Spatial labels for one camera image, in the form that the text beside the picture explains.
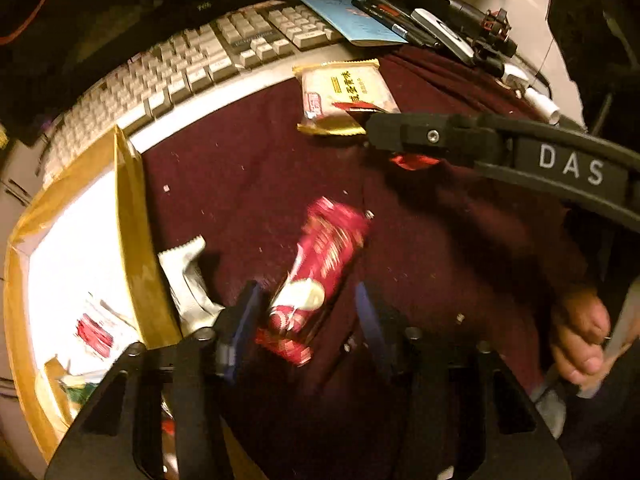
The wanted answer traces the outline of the person's right hand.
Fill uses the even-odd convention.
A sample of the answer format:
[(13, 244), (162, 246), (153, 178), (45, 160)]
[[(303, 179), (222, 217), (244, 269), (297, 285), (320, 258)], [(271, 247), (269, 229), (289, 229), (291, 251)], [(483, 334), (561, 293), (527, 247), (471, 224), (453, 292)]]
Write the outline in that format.
[(639, 315), (627, 325), (622, 346), (604, 355), (602, 344), (611, 333), (608, 309), (592, 288), (563, 295), (552, 311), (551, 353), (559, 375), (581, 389), (591, 389), (608, 376), (615, 361), (639, 338)]

